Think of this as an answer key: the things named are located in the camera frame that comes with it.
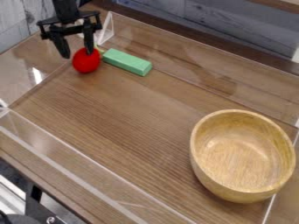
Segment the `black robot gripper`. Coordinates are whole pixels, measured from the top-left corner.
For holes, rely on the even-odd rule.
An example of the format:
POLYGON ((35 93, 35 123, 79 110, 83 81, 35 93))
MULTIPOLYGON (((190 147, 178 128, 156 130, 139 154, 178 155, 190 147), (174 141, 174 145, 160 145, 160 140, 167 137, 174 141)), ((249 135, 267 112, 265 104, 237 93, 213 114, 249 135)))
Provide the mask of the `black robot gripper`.
POLYGON ((71 18, 51 17, 38 22, 42 38, 51 39, 64 59, 71 57, 71 49, 66 36, 79 33, 84 34, 84 46, 87 54, 94 53, 94 33, 102 29, 102 22, 98 11, 79 11, 71 18))

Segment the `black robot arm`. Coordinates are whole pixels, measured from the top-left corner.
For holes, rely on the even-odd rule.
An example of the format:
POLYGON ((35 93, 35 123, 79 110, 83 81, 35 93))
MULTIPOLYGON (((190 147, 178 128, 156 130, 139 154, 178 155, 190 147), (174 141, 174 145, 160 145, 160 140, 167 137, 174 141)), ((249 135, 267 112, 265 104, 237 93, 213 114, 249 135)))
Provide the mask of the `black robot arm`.
POLYGON ((94 53, 96 31, 103 29, 100 12, 98 10, 82 11, 75 0, 51 0, 55 13, 54 17, 40 20, 36 25, 40 28, 42 39, 48 39, 64 59, 71 57, 71 48, 67 36, 82 34, 87 54, 94 53))

